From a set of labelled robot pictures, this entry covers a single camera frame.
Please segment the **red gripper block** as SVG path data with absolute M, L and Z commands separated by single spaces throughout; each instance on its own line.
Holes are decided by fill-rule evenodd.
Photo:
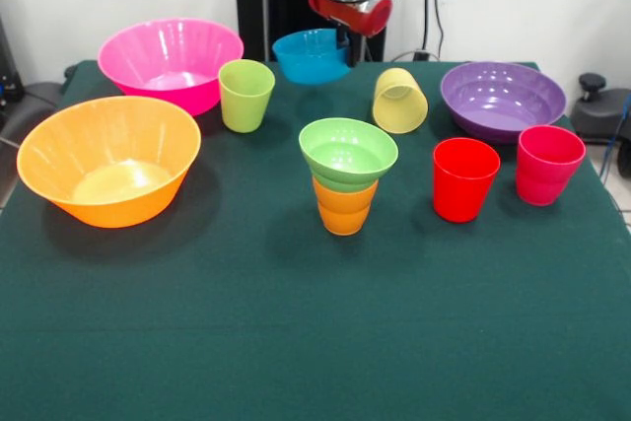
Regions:
M 347 28 L 356 34 L 373 37 L 386 28 L 392 0 L 364 0 L 359 3 L 337 0 L 309 0 L 310 7 L 321 17 L 336 22 L 336 46 L 345 48 L 345 63 L 352 67 L 352 40 Z

